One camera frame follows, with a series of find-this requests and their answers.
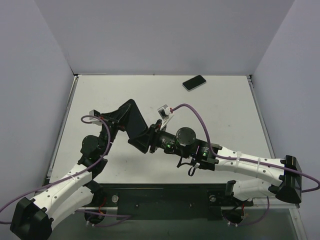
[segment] black phone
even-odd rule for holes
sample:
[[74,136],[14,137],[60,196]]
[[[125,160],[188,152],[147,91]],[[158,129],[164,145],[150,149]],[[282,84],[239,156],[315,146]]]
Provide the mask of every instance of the black phone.
[[187,91],[191,91],[193,89],[196,89],[197,87],[205,84],[207,81],[201,76],[195,76],[191,79],[189,79],[188,81],[185,81],[184,83],[182,83],[182,86],[187,90]]

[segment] gray wall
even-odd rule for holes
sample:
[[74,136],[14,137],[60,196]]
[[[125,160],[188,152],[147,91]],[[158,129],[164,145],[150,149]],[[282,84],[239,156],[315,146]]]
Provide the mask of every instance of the gray wall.
[[35,0],[73,72],[252,74],[294,0]]
[[[296,0],[253,75],[277,157],[291,154],[320,179],[320,1]],[[304,188],[315,187],[303,180]],[[320,191],[303,194],[309,239],[319,239]]]
[[[0,205],[41,185],[73,73],[33,0],[0,1]],[[0,215],[10,221],[14,205]],[[17,239],[0,225],[0,239]]]

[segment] white table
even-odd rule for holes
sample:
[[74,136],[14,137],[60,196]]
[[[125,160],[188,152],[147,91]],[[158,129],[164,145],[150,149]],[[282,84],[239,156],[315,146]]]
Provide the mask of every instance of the white table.
[[[50,182],[63,177],[80,159],[81,143],[87,135],[99,135],[100,126],[83,124],[80,118],[95,109],[108,113],[128,99],[134,99],[149,125],[160,118],[157,109],[164,104],[175,107],[192,105],[202,116],[211,142],[246,154],[270,157],[263,128],[246,76],[203,76],[207,83],[186,91],[182,82],[193,76],[80,75],[55,158]],[[181,127],[192,128],[197,138],[205,140],[204,131],[187,108],[180,108],[167,126],[175,134]],[[246,180],[233,172],[197,170],[193,177],[189,166],[179,169],[179,157],[158,149],[143,154],[127,143],[128,136],[119,132],[107,156],[108,163],[95,178],[98,183],[185,184],[226,183]]]

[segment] cable tie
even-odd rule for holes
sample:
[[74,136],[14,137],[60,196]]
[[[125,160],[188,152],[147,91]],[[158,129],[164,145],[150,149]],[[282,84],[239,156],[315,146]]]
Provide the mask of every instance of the cable tie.
[[73,180],[76,181],[76,178],[71,173],[68,173],[67,175],[70,176]]
[[258,164],[256,165],[256,172],[255,172],[255,178],[258,178],[258,173],[259,173],[259,166],[260,166],[260,160],[261,158],[258,158]]
[[234,173],[236,173],[238,170],[241,155],[242,155],[241,151],[236,152],[236,162],[235,162],[235,166],[234,166],[234,170],[233,170]]

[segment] robotic arm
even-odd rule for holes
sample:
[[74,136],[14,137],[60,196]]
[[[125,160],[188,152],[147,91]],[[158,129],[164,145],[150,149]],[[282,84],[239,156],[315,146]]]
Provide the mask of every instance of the robotic arm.
[[[94,178],[107,164],[108,160],[101,157],[108,154],[119,130],[127,132],[128,143],[144,154],[161,148],[166,154],[179,156],[177,167],[190,165],[189,176],[193,176],[196,169],[202,169],[235,172],[255,178],[228,181],[225,189],[228,198],[246,201],[275,196],[283,202],[301,203],[302,182],[299,174],[261,164],[265,162],[301,172],[295,157],[261,158],[211,144],[213,154],[209,143],[197,139],[191,128],[182,127],[176,134],[166,132],[166,125],[174,114],[171,108],[164,105],[158,112],[162,119],[148,127],[132,99],[110,113],[93,110],[91,115],[95,118],[90,119],[91,123],[102,125],[99,137],[89,135],[83,139],[81,159],[64,176],[69,179],[52,185],[31,199],[24,197],[17,203],[10,230],[22,240],[46,240],[52,230],[77,209],[88,204],[98,206],[98,200],[107,193]],[[190,163],[182,163],[183,158],[191,158]],[[241,161],[240,158],[253,162]]]

